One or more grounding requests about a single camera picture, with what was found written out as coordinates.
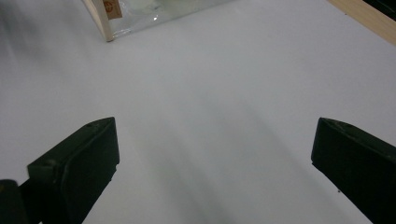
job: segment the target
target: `white table surface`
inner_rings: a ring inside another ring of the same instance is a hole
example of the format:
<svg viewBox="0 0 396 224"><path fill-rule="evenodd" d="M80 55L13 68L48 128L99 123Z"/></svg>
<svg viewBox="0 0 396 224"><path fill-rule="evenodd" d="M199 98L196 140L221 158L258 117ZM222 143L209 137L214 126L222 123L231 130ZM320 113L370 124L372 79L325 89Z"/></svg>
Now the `white table surface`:
<svg viewBox="0 0 396 224"><path fill-rule="evenodd" d="M236 0L106 43L78 0L0 0L0 179L117 121L84 223L370 223L310 153L319 117L396 145L396 47L327 1Z"/></svg>

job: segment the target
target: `wooden board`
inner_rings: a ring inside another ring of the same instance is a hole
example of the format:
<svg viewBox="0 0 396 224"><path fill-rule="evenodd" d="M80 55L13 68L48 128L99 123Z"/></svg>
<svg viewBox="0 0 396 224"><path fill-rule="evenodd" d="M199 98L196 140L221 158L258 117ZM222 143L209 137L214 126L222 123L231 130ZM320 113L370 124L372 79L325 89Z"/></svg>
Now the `wooden board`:
<svg viewBox="0 0 396 224"><path fill-rule="evenodd" d="M110 23L106 14L105 5L102 0L82 0L85 7L90 12L93 21L96 23L100 33L107 42L114 40L111 32Z"/></svg>
<svg viewBox="0 0 396 224"><path fill-rule="evenodd" d="M396 46L396 21L362 0L329 0L334 6Z"/></svg>

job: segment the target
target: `white surface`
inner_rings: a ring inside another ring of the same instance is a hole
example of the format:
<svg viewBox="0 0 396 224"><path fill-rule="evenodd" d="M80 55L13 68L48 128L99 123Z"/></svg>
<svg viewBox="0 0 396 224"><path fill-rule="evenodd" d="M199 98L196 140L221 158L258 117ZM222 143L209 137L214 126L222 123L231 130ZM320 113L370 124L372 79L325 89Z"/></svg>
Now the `white surface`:
<svg viewBox="0 0 396 224"><path fill-rule="evenodd" d="M396 145L396 48L326 1L238 0L105 43L78 0L0 0L0 178L114 116L84 223L370 223L310 161L319 117Z"/></svg>

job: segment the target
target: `wooden edge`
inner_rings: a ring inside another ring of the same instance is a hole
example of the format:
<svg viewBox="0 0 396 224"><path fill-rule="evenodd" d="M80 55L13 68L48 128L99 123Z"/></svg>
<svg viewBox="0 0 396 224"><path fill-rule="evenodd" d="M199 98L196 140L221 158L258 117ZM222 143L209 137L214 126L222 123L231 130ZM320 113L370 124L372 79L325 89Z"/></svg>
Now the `wooden edge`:
<svg viewBox="0 0 396 224"><path fill-rule="evenodd" d="M335 7L396 46L396 21L362 0L328 0Z"/></svg>
<svg viewBox="0 0 396 224"><path fill-rule="evenodd" d="M102 0L82 0L85 7L91 14L93 21L99 28L100 33L107 42L114 40L113 33L111 32L110 23L106 14L105 5Z"/></svg>

